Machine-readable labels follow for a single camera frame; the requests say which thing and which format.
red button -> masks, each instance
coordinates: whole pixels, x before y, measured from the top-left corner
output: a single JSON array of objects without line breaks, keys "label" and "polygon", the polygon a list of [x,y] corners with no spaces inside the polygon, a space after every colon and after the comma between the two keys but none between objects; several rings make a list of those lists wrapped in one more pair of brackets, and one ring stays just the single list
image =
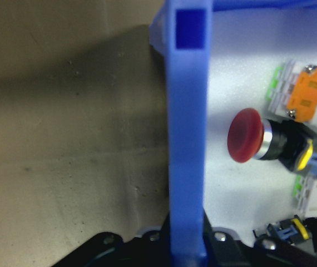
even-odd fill
[{"label": "red button", "polygon": [[230,156],[243,163],[251,159],[260,149],[264,137],[264,126],[259,113],[253,108],[240,111],[233,119],[227,136]]}]

blue plastic frame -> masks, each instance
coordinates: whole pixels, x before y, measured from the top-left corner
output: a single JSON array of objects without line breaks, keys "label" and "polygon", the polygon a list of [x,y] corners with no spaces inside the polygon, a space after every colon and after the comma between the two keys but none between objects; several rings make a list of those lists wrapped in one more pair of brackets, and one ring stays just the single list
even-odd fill
[{"label": "blue plastic frame", "polygon": [[202,234],[212,12],[257,7],[317,7],[317,0],[167,0],[150,25],[150,44],[166,66],[174,266],[207,262]]}]

metal screw head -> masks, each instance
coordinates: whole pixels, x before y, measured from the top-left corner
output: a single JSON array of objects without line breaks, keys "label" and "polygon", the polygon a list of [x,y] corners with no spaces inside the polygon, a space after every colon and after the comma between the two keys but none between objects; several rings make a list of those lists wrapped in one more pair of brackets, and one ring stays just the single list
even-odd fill
[{"label": "metal screw head", "polygon": [[110,236],[104,238],[103,243],[104,243],[105,245],[109,245],[109,244],[114,243],[114,240],[115,240],[114,236],[113,236],[113,235],[110,235]]},{"label": "metal screw head", "polygon": [[290,118],[295,119],[295,118],[296,118],[296,110],[289,110],[289,111],[287,111],[287,115],[288,115]]},{"label": "metal screw head", "polygon": [[276,249],[276,243],[273,242],[272,240],[270,239],[264,239],[262,241],[262,246],[265,248],[265,249],[269,249],[269,250],[275,250]]},{"label": "metal screw head", "polygon": [[312,73],[317,68],[316,65],[308,65],[304,67],[304,71],[308,74]]},{"label": "metal screw head", "polygon": [[214,237],[217,241],[224,242],[226,240],[226,235],[222,232],[215,232]]},{"label": "metal screw head", "polygon": [[158,239],[160,239],[160,233],[150,235],[150,241],[157,241]]}]

beige wall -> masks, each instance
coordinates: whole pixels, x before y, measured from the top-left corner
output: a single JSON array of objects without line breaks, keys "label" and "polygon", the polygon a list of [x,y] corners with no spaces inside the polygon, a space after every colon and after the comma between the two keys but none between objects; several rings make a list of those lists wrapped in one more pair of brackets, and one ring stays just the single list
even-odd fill
[{"label": "beige wall", "polygon": [[162,1],[0,1],[0,266],[49,266],[168,211]]}]

orange terminal block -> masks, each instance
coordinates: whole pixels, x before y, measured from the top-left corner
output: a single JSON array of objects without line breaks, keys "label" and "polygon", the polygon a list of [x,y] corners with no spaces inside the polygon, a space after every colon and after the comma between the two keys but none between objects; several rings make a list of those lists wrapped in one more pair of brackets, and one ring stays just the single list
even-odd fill
[{"label": "orange terminal block", "polygon": [[298,77],[286,108],[295,115],[295,121],[310,121],[317,108],[317,68],[303,71]]}]

